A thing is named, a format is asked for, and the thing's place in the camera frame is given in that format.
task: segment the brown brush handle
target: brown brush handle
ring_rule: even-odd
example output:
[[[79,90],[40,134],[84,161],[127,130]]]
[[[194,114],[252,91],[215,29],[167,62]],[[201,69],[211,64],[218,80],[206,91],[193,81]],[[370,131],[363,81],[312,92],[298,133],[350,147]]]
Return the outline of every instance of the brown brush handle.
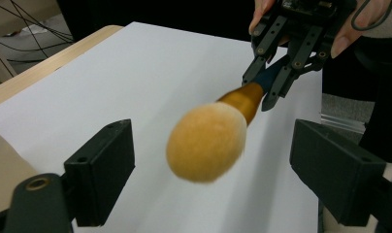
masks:
[[[256,115],[264,94],[262,87],[258,83],[248,83],[226,93],[217,101],[238,109],[245,117],[247,125],[249,125]]]

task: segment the black pants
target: black pants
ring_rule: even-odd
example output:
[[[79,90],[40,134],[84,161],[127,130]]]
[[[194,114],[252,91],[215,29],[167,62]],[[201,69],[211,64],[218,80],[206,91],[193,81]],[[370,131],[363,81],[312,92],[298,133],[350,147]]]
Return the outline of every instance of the black pants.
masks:
[[[323,68],[323,92],[375,102],[359,145],[385,161],[392,162],[392,72],[367,69],[355,55],[357,46],[358,43],[355,43],[337,58],[327,61]]]

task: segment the human hand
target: human hand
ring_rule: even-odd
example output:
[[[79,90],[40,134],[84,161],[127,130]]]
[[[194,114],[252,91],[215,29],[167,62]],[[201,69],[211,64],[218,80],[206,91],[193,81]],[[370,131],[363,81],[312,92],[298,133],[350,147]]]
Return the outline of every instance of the human hand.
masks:
[[[260,18],[272,8],[275,2],[276,0],[254,0],[255,10],[253,13],[253,19],[248,28],[248,32],[250,34],[253,33],[253,30],[259,23]],[[364,34],[364,30],[356,30],[352,26],[355,14],[358,15],[354,19],[354,24],[361,29],[367,28],[383,17],[389,8],[390,3],[391,0],[357,0],[356,10],[347,18],[335,37],[331,49],[332,58],[337,57]]]

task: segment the white table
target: white table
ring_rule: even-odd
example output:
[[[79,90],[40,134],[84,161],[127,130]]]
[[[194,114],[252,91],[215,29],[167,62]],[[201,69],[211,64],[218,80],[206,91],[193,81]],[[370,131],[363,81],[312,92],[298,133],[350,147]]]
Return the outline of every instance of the white table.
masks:
[[[240,87],[252,59],[247,42],[134,22],[0,104],[0,135],[38,172],[61,175],[103,126],[132,120],[136,168],[107,223],[76,232],[317,232],[317,197],[288,159],[294,120],[320,122],[320,73],[259,110],[244,154],[215,183],[180,180],[166,162],[181,116]]]

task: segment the gray floor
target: gray floor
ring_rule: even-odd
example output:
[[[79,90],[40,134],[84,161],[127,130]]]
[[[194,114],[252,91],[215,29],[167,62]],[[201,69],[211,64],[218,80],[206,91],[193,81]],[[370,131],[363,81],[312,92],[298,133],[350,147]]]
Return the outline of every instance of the gray floor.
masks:
[[[66,37],[71,38],[69,28],[62,15],[52,17],[41,23],[48,28],[67,34]],[[41,31],[42,28],[37,27],[31,28],[35,38],[27,28],[15,34],[15,36],[0,38],[0,43],[3,44],[0,44],[0,50],[7,59],[11,60],[10,63],[18,74],[38,63],[29,61],[43,60],[71,45],[66,43],[70,40],[63,40],[50,31]],[[39,47],[48,49],[41,52]],[[363,123],[369,121],[373,109],[373,103],[370,102],[348,100],[327,94],[323,94],[322,99],[321,113],[326,116],[349,118]],[[360,132],[352,132],[352,130],[343,130],[337,127],[332,128],[354,143],[358,143],[361,138]]]

